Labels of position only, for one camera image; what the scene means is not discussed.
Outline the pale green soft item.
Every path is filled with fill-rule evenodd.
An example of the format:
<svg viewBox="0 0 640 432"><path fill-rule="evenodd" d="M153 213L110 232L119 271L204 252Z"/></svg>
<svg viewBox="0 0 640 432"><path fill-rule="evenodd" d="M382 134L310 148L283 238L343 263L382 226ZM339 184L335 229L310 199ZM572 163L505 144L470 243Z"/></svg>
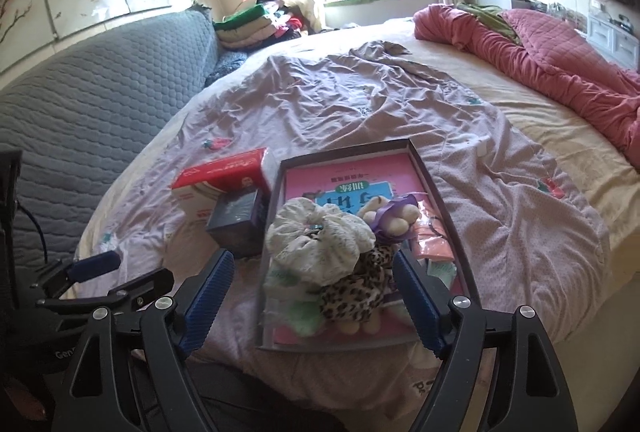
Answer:
<svg viewBox="0 0 640 432"><path fill-rule="evenodd" d="M291 306L299 303L318 304L319 288L304 282L291 270L270 266L262 281L262 294L268 302Z"/></svg>

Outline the green round plush ball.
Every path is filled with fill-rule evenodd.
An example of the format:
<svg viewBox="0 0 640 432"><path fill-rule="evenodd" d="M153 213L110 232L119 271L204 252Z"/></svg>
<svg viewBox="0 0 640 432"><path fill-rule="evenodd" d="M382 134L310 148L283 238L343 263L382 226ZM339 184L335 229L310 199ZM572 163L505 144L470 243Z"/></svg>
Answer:
<svg viewBox="0 0 640 432"><path fill-rule="evenodd" d="M326 322L319 305L314 302L293 302L286 309L283 319L285 325L302 338L315 336Z"/></svg>

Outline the white floral scrunchie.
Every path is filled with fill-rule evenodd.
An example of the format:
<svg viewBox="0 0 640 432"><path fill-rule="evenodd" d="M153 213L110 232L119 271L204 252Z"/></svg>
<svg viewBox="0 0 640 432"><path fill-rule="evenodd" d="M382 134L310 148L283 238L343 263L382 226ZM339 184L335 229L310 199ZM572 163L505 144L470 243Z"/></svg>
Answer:
<svg viewBox="0 0 640 432"><path fill-rule="evenodd" d="M286 201L266 233L273 264L320 287L352 274L360 255L374 246L375 235L362 218L306 198Z"/></svg>

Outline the pink dress teddy bear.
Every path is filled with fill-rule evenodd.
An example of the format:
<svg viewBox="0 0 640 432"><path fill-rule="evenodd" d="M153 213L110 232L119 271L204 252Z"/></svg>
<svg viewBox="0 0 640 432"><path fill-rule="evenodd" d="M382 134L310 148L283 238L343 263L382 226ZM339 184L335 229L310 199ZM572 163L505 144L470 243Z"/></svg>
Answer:
<svg viewBox="0 0 640 432"><path fill-rule="evenodd" d="M370 318L366 321L342 320L335 322L335 327L341 334L346 336L354 336L358 332L374 336L378 334L382 327L381 312L375 309Z"/></svg>

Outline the leopard print scrunchie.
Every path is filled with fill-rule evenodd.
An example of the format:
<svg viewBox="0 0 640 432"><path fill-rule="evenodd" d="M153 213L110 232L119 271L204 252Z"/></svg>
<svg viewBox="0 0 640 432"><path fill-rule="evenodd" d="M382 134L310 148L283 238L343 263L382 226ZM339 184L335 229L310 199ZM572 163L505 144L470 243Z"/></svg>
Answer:
<svg viewBox="0 0 640 432"><path fill-rule="evenodd" d="M362 253L354 270L320 290L320 313L331 321L368 321L384 299L393 279L398 244L375 244Z"/></svg>

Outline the purple dress teddy bear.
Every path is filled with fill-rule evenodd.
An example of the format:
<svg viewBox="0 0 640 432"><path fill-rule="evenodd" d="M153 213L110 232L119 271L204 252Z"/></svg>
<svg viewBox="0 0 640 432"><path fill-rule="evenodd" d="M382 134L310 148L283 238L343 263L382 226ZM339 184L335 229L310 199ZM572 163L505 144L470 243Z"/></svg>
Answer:
<svg viewBox="0 0 640 432"><path fill-rule="evenodd" d="M405 240L413 224L420 217L419 202L415 195L388 199L375 196L357 213L367 223L376 239L385 243Z"/></svg>

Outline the red white tissue box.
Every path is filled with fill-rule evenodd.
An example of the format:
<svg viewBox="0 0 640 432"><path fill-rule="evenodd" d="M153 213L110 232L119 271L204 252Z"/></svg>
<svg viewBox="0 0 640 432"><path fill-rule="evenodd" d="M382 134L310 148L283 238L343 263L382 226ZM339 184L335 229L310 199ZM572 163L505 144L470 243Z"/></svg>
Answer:
<svg viewBox="0 0 640 432"><path fill-rule="evenodd" d="M205 221L220 197L257 187L270 193L277 178L278 161L268 148L247 150L187 167L170 191L189 222Z"/></svg>

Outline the dark blue small box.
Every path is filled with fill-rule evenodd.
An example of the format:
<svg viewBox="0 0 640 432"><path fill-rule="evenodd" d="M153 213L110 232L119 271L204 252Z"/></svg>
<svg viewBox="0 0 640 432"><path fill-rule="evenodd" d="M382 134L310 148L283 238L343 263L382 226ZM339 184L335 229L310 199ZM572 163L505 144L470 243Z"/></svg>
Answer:
<svg viewBox="0 0 640 432"><path fill-rule="evenodd" d="M269 198L258 188L225 193L209 216L205 230L235 259L262 253Z"/></svg>

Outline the grey quilted headboard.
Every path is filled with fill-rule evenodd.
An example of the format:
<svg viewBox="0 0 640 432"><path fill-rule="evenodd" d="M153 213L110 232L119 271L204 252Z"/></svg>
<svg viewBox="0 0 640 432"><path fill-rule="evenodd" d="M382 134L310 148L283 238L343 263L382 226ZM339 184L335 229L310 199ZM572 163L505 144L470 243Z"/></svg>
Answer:
<svg viewBox="0 0 640 432"><path fill-rule="evenodd" d="M21 151L14 259L72 256L104 193L205 86L219 48L208 11L112 28L1 91L1 148Z"/></svg>

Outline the beige round mattress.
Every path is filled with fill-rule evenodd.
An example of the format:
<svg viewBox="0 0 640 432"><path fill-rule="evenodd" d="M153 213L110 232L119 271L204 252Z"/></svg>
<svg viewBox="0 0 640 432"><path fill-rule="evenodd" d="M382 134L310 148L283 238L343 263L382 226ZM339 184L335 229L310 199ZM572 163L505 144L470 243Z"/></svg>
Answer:
<svg viewBox="0 0 640 432"><path fill-rule="evenodd" d="M637 273L639 175L623 155L577 114L504 76L490 64L448 45L417 40L411 21L396 20L294 40L259 51L235 72L252 72L271 56L322 58L330 54L347 54L372 42L397 46L415 62L451 76L473 92L484 92L495 100L517 129L577 174L578 186L601 215L610 239L610 272L602 304ZM219 86L226 77L210 87ZM118 201L118 196L112 192L113 185L96 211L102 204Z"/></svg>

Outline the folded clothes pile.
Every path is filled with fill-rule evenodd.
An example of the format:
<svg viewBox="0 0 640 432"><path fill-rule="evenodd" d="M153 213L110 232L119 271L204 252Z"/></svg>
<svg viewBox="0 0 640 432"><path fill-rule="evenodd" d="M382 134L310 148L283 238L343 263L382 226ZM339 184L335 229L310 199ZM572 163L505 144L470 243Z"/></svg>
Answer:
<svg viewBox="0 0 640 432"><path fill-rule="evenodd" d="M227 50L251 51L285 40L295 40L309 28L299 6L283 0L256 0L256 4L214 23L219 43Z"/></svg>

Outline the pink quilt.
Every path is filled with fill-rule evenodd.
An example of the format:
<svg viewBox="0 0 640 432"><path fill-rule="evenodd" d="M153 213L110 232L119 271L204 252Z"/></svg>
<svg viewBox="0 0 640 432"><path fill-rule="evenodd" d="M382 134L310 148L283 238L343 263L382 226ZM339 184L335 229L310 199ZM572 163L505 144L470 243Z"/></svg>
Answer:
<svg viewBox="0 0 640 432"><path fill-rule="evenodd" d="M414 14L414 36L474 54L515 82L566 106L638 167L639 73L606 61L574 28L548 14L509 9L500 17L518 43L474 14L442 4Z"/></svg>

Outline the white drawer cabinet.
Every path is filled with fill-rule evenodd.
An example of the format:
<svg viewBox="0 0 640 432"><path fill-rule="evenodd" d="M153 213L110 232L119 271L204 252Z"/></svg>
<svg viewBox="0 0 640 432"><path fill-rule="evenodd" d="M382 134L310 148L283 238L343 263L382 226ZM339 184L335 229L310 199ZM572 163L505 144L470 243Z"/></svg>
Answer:
<svg viewBox="0 0 640 432"><path fill-rule="evenodd" d="M606 60L629 70L639 70L639 40L622 28L589 16L586 40Z"/></svg>

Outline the green cloth on quilt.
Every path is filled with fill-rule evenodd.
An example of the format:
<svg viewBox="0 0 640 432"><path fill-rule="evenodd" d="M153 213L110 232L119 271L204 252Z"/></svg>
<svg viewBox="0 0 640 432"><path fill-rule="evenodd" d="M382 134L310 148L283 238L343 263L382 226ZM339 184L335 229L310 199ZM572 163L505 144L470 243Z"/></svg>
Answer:
<svg viewBox="0 0 640 432"><path fill-rule="evenodd" d="M467 14L472 14L472 16L476 17L477 20L483 23L489 30L501 34L514 44L521 45L520 36L518 36L514 28L503 19L501 15L502 9L500 7L495 5L482 6L470 4L469 2L457 2L456 8Z"/></svg>

